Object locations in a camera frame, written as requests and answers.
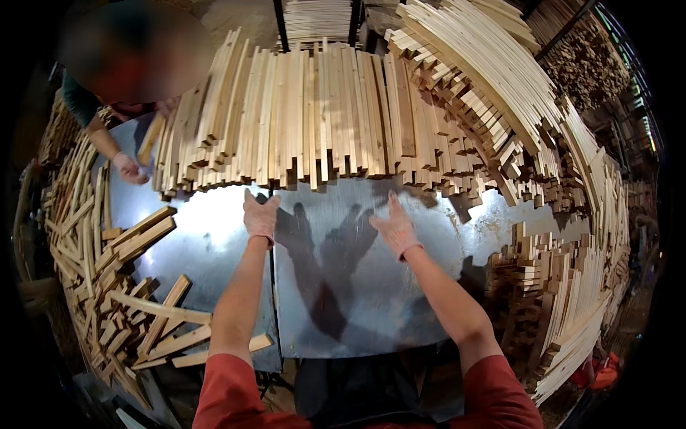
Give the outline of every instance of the forearm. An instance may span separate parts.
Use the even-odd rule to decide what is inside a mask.
[[[86,134],[97,151],[107,159],[112,160],[121,152],[121,148],[97,115],[94,116],[91,123],[86,127]]]
[[[443,329],[460,349],[462,370],[487,356],[502,354],[484,309],[422,249],[405,252]]]
[[[255,328],[269,241],[248,240],[246,251],[222,293],[212,318],[209,354],[229,353],[252,365],[248,344]]]

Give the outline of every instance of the knit glove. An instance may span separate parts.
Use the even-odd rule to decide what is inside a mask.
[[[398,202],[398,196],[393,191],[388,191],[388,208],[390,215],[388,219],[373,216],[369,218],[369,223],[381,233],[386,244],[398,255],[398,260],[404,262],[403,254],[410,247],[424,248],[424,246],[417,240],[412,220],[403,210]]]
[[[124,152],[118,153],[112,160],[112,164],[119,170],[119,177],[127,183],[142,185],[147,182],[147,175],[140,172],[136,161],[132,160]]]
[[[276,210],[279,209],[281,197],[276,195],[264,204],[260,204],[246,189],[246,201],[243,203],[243,223],[248,230],[248,241],[253,237],[267,237],[269,247],[274,246],[274,228],[276,227]]]

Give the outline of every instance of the green shirt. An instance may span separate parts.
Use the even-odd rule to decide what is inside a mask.
[[[95,94],[79,85],[66,69],[62,77],[62,95],[67,108],[81,128],[86,128],[93,120],[97,109],[102,107],[102,103]]]

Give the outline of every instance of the wooden stick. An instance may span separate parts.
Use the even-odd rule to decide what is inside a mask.
[[[146,301],[145,299],[130,297],[116,291],[112,291],[111,297],[124,305],[136,308],[145,313],[168,318],[180,318],[185,322],[198,323],[200,325],[208,325],[212,321],[212,313],[169,307],[167,305]]]

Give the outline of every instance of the person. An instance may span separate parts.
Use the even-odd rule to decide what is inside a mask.
[[[246,190],[248,245],[215,308],[194,429],[334,426],[315,426],[298,415],[266,413],[255,382],[248,344],[259,307],[265,254],[274,245],[279,202],[279,196],[273,196],[260,205]],[[369,222],[399,260],[410,265],[438,320],[460,350],[465,414],[449,420],[449,427],[542,428],[541,416],[503,356],[483,308],[425,252],[393,191],[388,193],[388,205],[388,219],[371,217]],[[436,427],[425,421],[390,423],[392,416],[386,417],[355,427]]]
[[[121,122],[152,111],[169,119],[180,94],[206,76],[213,56],[209,33],[172,5],[120,1],[69,21],[60,38],[56,58],[65,66],[67,108],[125,182],[147,182],[97,109],[110,106]]]
[[[602,346],[600,337],[595,342],[594,350],[586,357],[584,363],[569,376],[569,381],[581,390],[594,391],[609,387],[619,375],[620,359],[613,352],[608,353]]]
[[[64,70],[62,76],[62,95],[67,108],[76,118],[76,122],[86,131],[97,151],[112,161],[121,179],[135,185],[146,183],[147,175],[142,172],[136,161],[122,152],[119,144],[112,138],[107,127],[97,115],[97,109],[103,106],[111,106],[112,114],[122,123],[152,111],[159,111],[165,118],[169,118],[169,113],[175,109],[178,103],[178,97],[155,103],[125,103],[107,100],[79,85],[67,70]]]

